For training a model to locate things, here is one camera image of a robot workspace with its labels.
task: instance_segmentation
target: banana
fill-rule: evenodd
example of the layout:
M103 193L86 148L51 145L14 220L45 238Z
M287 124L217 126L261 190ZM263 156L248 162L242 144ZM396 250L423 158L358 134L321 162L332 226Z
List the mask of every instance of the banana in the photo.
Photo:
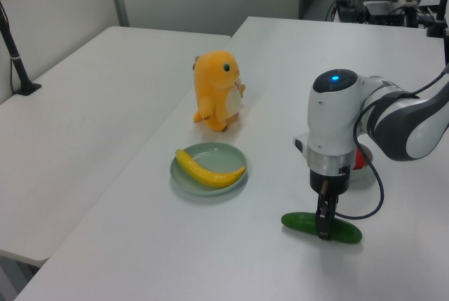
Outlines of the banana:
M237 171L231 173L214 173L200 166L185 150L176 150L176 160L195 180L209 187L223 188L234 184L245 172L242 166Z

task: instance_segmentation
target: light green plate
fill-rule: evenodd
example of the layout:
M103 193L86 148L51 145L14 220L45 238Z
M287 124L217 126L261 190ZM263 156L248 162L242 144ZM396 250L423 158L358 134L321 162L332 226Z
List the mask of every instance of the light green plate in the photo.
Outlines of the light green plate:
M216 173L228 173L236 171L242 166L246 167L245 155L235 147L225 143L207 142L199 145L192 145L185 149L185 151L205 169L214 171ZM232 185L217 189L201 184L181 168L176 158L173 159L170 166L170 174L181 189L200 196L212 196L214 194L222 194L235 188L246 176L246 171L243 175Z

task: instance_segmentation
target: plush toy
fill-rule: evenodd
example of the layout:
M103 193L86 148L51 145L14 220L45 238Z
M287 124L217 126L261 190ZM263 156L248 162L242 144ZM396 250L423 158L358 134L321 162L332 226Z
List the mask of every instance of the plush toy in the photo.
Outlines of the plush toy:
M245 85L234 56L212 51L196 57L194 79L198 111L194 122L206 121L214 131L227 130L227 119L239 113Z

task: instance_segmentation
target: red object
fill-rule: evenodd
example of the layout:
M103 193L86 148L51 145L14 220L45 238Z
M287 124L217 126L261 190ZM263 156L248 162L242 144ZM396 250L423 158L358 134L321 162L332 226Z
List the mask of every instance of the red object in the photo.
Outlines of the red object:
M360 149L357 148L356 150L356 164L354 165L353 170L359 170L362 169L362 167L365 166L365 158L363 157L362 153L360 152Z

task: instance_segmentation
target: cucumber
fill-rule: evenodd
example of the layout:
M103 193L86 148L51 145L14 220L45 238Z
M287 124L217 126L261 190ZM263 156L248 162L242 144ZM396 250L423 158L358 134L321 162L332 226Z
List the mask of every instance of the cucumber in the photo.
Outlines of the cucumber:
M291 229L314 234L318 236L315 227L315 213L309 212L292 212L283 215L282 224ZM358 243L362 240L362 232L353 224L344 220L334 219L332 223L332 231L330 240L340 241L342 243Z

